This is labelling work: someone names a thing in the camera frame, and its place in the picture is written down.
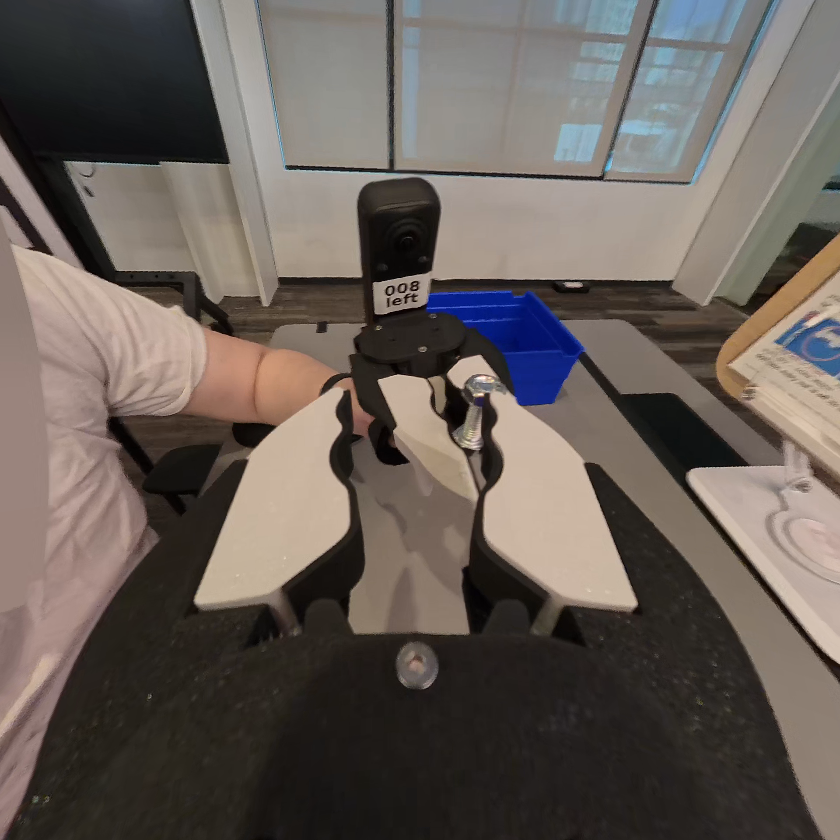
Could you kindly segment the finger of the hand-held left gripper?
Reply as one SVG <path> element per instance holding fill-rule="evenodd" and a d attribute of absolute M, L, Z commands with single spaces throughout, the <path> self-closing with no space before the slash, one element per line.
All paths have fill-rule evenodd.
<path fill-rule="evenodd" d="M 450 424 L 462 424 L 472 405 L 466 394 L 466 382 L 472 375 L 493 375 L 502 382 L 502 373 L 482 355 L 470 355 L 458 360 L 445 375 L 446 404 L 444 417 Z"/>
<path fill-rule="evenodd" d="M 467 502 L 478 500 L 466 452 L 455 443 L 446 421 L 434 408 L 429 381 L 405 374 L 379 380 L 394 420 L 396 448 L 414 469 L 418 488 L 428 497 L 441 487 Z"/>

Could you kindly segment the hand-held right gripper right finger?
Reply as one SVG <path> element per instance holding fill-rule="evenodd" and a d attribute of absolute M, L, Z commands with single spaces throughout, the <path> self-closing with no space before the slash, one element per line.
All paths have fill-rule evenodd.
<path fill-rule="evenodd" d="M 635 613 L 638 599 L 576 449 L 508 393 L 488 395 L 469 583 L 551 634 L 566 608 Z"/>

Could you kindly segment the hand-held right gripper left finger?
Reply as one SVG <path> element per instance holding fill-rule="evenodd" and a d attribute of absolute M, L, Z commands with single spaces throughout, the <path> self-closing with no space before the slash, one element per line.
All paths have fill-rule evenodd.
<path fill-rule="evenodd" d="M 295 633 L 309 606 L 346 600 L 364 572 L 351 393 L 333 387 L 250 454 L 203 578 L 200 612 L 267 606 Z"/>

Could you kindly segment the large steel bolt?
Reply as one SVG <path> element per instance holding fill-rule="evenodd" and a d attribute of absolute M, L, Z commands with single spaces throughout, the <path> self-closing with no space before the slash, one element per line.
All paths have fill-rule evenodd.
<path fill-rule="evenodd" d="M 489 396 L 494 392 L 506 392 L 507 387 L 493 375 L 475 374 L 467 380 L 465 391 L 471 398 L 472 405 L 462 424 L 478 426 L 482 432 L 483 412 Z"/>

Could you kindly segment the blue plastic bin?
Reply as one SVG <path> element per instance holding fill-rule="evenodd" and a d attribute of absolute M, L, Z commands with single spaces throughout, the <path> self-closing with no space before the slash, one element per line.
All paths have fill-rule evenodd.
<path fill-rule="evenodd" d="M 435 292 L 427 310 L 455 315 L 504 355 L 512 390 L 522 406 L 553 404 L 584 351 L 532 291 Z"/>

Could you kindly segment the person's left forearm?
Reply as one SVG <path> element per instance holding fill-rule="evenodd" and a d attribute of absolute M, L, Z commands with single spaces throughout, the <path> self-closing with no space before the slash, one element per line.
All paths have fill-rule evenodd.
<path fill-rule="evenodd" d="M 229 424 L 279 426 L 316 401 L 337 372 L 292 350 L 204 330 L 203 375 L 182 414 Z"/>

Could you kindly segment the person's left hand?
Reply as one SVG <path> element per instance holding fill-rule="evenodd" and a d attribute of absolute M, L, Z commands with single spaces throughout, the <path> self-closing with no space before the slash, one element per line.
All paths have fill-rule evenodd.
<path fill-rule="evenodd" d="M 367 438 L 369 436 L 370 425 L 374 418 L 360 405 L 354 385 L 345 385 L 343 389 L 350 394 L 351 398 L 353 434 L 359 437 Z"/>

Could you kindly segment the large window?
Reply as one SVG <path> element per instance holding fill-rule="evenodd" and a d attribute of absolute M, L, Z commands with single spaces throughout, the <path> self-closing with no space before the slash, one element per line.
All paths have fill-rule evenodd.
<path fill-rule="evenodd" d="M 255 2 L 292 170 L 688 183 L 772 2 Z"/>

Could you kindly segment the wooden board document stand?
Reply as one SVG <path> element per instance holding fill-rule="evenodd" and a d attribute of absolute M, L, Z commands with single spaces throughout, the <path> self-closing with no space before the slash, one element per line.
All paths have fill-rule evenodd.
<path fill-rule="evenodd" d="M 722 345 L 716 374 L 721 388 L 770 425 L 782 442 L 782 464 L 700 468 L 690 488 L 734 541 L 814 645 L 839 663 L 838 491 L 815 477 L 820 466 L 835 482 L 838 455 L 787 427 L 763 407 L 753 388 L 728 364 L 808 298 L 839 275 L 839 236 L 762 305 Z"/>

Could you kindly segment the white cabinet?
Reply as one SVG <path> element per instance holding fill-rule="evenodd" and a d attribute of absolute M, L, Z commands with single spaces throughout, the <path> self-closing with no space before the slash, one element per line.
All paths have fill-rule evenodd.
<path fill-rule="evenodd" d="M 116 269 L 191 270 L 216 298 L 257 293 L 227 164 L 65 168 Z"/>

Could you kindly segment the large black monitor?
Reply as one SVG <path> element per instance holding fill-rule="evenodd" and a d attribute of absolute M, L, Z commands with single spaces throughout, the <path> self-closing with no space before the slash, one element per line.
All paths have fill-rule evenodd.
<path fill-rule="evenodd" d="M 2 1 L 1 99 L 62 161 L 228 163 L 183 1 Z"/>

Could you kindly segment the printed instruction poster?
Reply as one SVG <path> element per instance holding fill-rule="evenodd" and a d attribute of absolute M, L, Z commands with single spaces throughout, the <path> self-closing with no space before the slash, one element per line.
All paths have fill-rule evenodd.
<path fill-rule="evenodd" d="M 839 275 L 836 272 L 728 364 L 798 438 L 838 455 Z"/>

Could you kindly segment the black white marker poster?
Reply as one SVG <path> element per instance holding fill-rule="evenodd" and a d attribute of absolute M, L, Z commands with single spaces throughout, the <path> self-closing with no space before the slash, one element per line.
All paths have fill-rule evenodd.
<path fill-rule="evenodd" d="M 5 139 L 1 139 L 1 178 L 3 224 L 10 238 L 18 245 L 50 254 L 82 268 L 47 206 L 37 193 Z"/>

